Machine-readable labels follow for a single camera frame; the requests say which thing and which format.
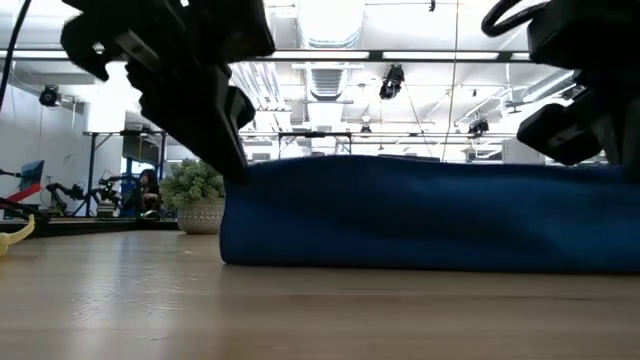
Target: black cable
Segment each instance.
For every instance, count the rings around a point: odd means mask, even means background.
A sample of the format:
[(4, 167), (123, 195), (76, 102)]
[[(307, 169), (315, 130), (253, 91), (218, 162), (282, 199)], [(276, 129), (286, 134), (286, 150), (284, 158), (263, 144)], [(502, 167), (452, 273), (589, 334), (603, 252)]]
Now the black cable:
[(13, 26), (13, 32), (11, 32), (11, 40), (9, 40), (9, 46), (7, 47), (7, 56), (4, 59), (4, 68), (2, 69), (2, 81), (0, 81), (0, 111), (2, 111), (2, 104), (4, 103), (4, 94), (7, 91), (7, 85), (9, 84), (9, 76), (11, 75), (11, 65), (13, 63), (13, 52), (16, 49), (16, 43), (18, 42), (18, 35), (20, 29), (22, 29), (22, 23), (27, 17), (27, 11), (31, 5), (31, 0), (24, 0), (22, 8), (16, 19), (16, 23)]
[(498, 20), (520, 1), (522, 0), (500, 0), (482, 20), (482, 32), (489, 37), (500, 36), (533, 19), (547, 6), (547, 3), (531, 6), (498, 23)]

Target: white wall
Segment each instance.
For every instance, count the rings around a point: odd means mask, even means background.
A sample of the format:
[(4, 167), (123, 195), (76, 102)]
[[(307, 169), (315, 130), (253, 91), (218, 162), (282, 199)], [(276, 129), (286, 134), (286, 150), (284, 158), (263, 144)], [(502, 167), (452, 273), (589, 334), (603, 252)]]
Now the white wall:
[[(36, 96), (10, 85), (0, 114), (0, 168), (19, 172), (26, 163), (44, 160), (43, 186), (50, 176), (52, 182), (67, 187), (76, 183), (86, 187), (91, 140), (82, 135), (84, 128), (83, 115), (74, 117), (73, 112), (65, 108), (51, 110), (42, 107)], [(121, 140), (119, 144), (119, 152), (118, 141), (110, 140), (96, 153), (94, 182), (104, 169), (119, 173)], [(0, 195), (13, 193), (18, 183), (18, 179), (0, 177)], [(65, 197), (63, 200), (69, 203), (70, 209), (79, 205), (79, 202), (73, 203)], [(48, 205), (49, 201), (50, 197), (45, 192), (42, 196), (35, 194), (29, 197), (24, 203)]]

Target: folded blue fabric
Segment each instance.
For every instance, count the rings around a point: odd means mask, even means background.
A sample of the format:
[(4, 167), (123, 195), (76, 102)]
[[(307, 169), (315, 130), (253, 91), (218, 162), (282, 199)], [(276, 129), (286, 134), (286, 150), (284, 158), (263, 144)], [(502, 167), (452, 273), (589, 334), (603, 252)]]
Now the folded blue fabric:
[(226, 184), (229, 264), (640, 272), (640, 186), (620, 168), (336, 156), (249, 172)]

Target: green plant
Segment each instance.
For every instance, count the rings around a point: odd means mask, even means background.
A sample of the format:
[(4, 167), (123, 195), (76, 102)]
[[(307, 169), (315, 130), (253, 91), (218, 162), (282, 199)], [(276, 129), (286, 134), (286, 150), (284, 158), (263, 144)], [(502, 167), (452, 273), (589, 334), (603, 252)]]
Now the green plant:
[(171, 175), (162, 180), (160, 191), (165, 203), (177, 208), (225, 196), (222, 175), (205, 162), (194, 160), (171, 164)]

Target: monitor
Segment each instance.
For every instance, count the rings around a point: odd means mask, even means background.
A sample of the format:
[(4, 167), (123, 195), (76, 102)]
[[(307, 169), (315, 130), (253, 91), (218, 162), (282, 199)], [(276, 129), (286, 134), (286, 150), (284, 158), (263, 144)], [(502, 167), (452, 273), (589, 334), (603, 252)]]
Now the monitor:
[(20, 170), (20, 191), (25, 191), (33, 185), (40, 185), (44, 160), (34, 161), (22, 166)]

